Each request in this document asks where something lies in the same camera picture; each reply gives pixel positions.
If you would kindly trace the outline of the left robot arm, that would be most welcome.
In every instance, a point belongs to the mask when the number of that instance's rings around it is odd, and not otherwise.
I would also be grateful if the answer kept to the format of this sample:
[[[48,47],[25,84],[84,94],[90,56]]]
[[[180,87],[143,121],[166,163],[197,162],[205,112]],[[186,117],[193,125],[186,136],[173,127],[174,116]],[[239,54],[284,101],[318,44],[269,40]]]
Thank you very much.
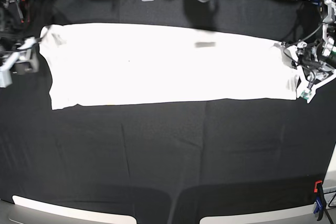
[[[282,43],[284,54],[303,73],[299,78],[301,95],[311,94],[335,79],[335,0],[311,2],[319,8],[317,28],[296,42]]]

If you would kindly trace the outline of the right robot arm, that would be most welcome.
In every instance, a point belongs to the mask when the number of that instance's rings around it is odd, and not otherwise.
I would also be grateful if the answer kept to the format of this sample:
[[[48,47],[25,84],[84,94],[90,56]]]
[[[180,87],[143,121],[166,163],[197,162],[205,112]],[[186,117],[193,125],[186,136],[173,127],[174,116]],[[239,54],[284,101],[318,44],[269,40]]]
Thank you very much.
[[[39,70],[40,39],[26,37],[33,0],[1,0],[1,72],[18,75]]]

